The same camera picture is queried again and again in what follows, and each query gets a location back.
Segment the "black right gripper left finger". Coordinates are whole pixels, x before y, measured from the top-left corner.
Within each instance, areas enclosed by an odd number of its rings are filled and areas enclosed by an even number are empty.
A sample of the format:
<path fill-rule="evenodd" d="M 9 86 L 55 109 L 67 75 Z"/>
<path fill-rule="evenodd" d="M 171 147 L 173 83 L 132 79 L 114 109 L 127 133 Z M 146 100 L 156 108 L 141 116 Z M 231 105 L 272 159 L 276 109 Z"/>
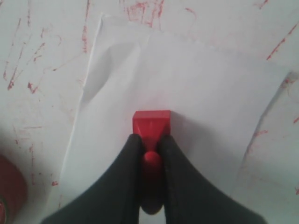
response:
<path fill-rule="evenodd" d="M 43 220 L 45 224 L 136 224 L 142 139 L 129 135 L 107 171 L 82 195 Z"/>

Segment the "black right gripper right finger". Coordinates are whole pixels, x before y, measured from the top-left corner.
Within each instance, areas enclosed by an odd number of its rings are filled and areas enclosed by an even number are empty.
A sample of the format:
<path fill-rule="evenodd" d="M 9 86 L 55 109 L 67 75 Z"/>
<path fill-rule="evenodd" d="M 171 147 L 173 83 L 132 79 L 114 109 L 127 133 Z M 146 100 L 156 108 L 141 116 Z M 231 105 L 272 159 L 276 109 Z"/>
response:
<path fill-rule="evenodd" d="M 160 139 L 168 224 L 261 224 L 263 217 L 225 195 L 187 159 L 170 135 Z"/>

